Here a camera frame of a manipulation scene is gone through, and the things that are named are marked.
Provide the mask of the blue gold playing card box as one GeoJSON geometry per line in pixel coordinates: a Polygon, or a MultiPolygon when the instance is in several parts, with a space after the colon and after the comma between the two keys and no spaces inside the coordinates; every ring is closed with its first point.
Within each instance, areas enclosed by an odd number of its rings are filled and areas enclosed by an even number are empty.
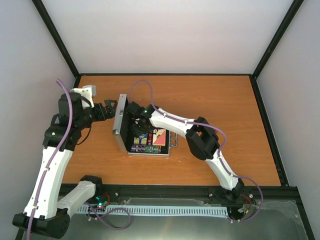
{"type": "Polygon", "coordinates": [[[148,141],[148,133],[142,134],[138,137],[134,137],[133,143],[135,145],[146,145],[148,141]]]}

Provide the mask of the red playing card box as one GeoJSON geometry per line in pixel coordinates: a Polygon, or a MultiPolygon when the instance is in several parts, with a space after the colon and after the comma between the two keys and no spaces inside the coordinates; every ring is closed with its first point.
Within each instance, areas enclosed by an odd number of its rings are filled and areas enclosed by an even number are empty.
{"type": "Polygon", "coordinates": [[[166,130],[157,128],[153,130],[152,145],[163,147],[166,145],[166,130]]]}

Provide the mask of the aluminium poker case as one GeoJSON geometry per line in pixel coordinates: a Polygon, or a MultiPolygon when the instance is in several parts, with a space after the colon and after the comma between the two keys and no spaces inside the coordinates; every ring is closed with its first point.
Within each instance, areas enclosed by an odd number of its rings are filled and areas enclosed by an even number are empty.
{"type": "Polygon", "coordinates": [[[120,151],[131,156],[168,157],[170,149],[178,146],[178,135],[162,128],[135,136],[134,121],[125,112],[129,105],[126,94],[120,94],[115,111],[112,134],[120,151]]]}

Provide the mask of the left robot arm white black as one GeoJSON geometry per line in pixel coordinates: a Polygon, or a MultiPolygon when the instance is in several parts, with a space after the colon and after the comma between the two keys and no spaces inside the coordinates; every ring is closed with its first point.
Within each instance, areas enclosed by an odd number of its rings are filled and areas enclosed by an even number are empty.
{"type": "Polygon", "coordinates": [[[106,99],[93,103],[92,97],[71,92],[61,95],[58,113],[44,133],[40,171],[30,200],[22,213],[15,214],[12,224],[26,231],[26,238],[38,234],[61,239],[67,232],[73,214],[87,200],[99,201],[104,188],[100,177],[85,175],[65,197],[58,199],[62,179],[83,129],[94,122],[112,119],[117,101],[106,99]]]}

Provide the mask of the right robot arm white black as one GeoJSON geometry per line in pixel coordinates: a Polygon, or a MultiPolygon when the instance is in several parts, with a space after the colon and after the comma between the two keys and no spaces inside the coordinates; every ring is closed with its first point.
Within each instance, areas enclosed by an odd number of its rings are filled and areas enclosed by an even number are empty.
{"type": "Polygon", "coordinates": [[[125,112],[133,120],[132,132],[138,137],[155,129],[165,129],[186,139],[191,154],[206,162],[222,187],[222,197],[235,203],[245,186],[227,163],[216,134],[218,129],[209,125],[203,117],[184,118],[148,105],[146,108],[131,102],[125,112]]]}

